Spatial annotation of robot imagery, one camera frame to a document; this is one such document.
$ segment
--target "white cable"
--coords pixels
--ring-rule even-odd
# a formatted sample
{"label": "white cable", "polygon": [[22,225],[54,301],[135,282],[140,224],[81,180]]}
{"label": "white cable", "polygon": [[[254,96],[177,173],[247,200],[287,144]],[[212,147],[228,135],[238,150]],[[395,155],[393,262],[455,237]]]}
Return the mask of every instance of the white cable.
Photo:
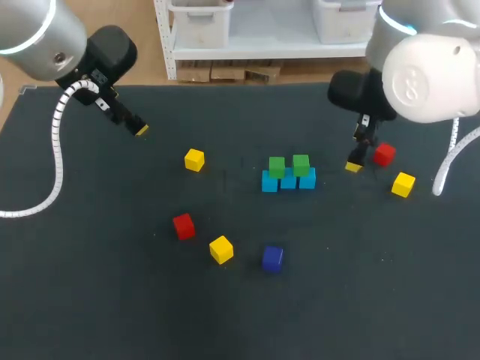
{"label": "white cable", "polygon": [[[450,144],[448,145],[448,153],[447,155],[455,148],[457,145],[457,137],[458,137],[458,128],[460,127],[460,118],[453,119],[453,125],[451,126],[451,136],[450,136]],[[435,185],[433,186],[432,192],[438,193],[439,195],[443,192],[443,187],[445,186],[445,182],[447,180],[447,176],[449,175],[450,166],[446,169],[446,171],[442,174],[442,179],[439,184],[439,187],[436,189]]]}
{"label": "white cable", "polygon": [[80,89],[88,89],[95,94],[98,94],[98,86],[89,80],[80,80],[74,82],[64,94],[60,97],[57,103],[52,120],[52,149],[53,157],[55,158],[55,183],[53,185],[50,195],[39,205],[28,208],[22,211],[0,211],[0,218],[23,218],[25,216],[37,214],[48,208],[56,200],[60,194],[63,183],[63,160],[62,148],[60,147],[60,121],[62,120],[65,105],[71,99],[72,95]]}
{"label": "white cable", "polygon": [[454,148],[451,150],[445,160],[442,162],[438,173],[436,174],[435,181],[433,182],[433,194],[441,195],[443,191],[443,183],[445,182],[446,173],[449,171],[450,165],[452,165],[455,158],[464,150],[472,141],[480,137],[480,127],[477,127],[474,131],[466,135]]}

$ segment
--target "light blue cube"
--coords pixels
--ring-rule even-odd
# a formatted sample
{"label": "light blue cube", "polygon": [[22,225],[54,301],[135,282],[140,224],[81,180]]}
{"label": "light blue cube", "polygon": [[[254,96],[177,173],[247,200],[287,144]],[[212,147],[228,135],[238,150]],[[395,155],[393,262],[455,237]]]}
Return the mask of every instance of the light blue cube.
{"label": "light blue cube", "polygon": [[291,167],[285,168],[285,177],[280,180],[280,189],[295,190],[297,188],[297,178],[293,176]]}
{"label": "light blue cube", "polygon": [[278,179],[271,178],[268,170],[262,171],[262,192],[276,193],[278,191]]}
{"label": "light blue cube", "polygon": [[315,183],[317,182],[317,175],[315,173],[315,168],[311,167],[307,176],[301,176],[300,182],[298,183],[299,189],[313,190],[315,188]]}

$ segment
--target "wooden floor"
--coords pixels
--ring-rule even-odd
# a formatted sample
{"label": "wooden floor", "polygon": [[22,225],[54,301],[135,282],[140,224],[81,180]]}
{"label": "wooden floor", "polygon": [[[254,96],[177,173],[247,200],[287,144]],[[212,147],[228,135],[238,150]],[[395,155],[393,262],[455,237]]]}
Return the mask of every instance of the wooden floor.
{"label": "wooden floor", "polygon": [[[153,0],[64,0],[83,21],[91,35],[101,26],[115,24],[122,27],[138,46],[139,58],[119,82],[130,85],[175,85],[167,80],[161,42],[156,23]],[[306,83],[329,81],[332,74],[342,68],[366,68],[363,59],[323,59],[287,61],[280,83]],[[19,89],[25,84],[39,86],[54,83],[35,82],[20,70],[0,58],[0,74],[4,80],[5,99],[0,109],[0,127],[5,123]]]}

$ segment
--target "screw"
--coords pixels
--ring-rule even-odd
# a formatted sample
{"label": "screw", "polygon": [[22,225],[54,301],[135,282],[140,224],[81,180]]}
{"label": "screw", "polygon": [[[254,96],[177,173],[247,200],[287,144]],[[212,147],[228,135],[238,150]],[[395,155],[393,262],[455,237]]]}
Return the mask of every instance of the screw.
{"label": "screw", "polygon": [[61,64],[61,63],[64,62],[66,59],[67,59],[67,56],[65,55],[64,52],[59,52],[58,54],[56,54],[56,55],[53,57],[53,61],[54,61],[56,64]]}

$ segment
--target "cardboard box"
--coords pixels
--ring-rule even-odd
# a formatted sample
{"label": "cardboard box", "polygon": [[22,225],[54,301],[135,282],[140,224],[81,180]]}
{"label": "cardboard box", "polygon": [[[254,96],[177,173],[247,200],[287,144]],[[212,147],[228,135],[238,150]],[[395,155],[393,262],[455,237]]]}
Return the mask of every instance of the cardboard box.
{"label": "cardboard box", "polygon": [[280,76],[282,64],[281,60],[250,60],[245,68],[247,78],[275,84]]}
{"label": "cardboard box", "polygon": [[245,80],[246,61],[217,60],[211,66],[212,80]]}
{"label": "cardboard box", "polygon": [[179,61],[177,80],[189,83],[209,83],[212,62],[209,60]]}

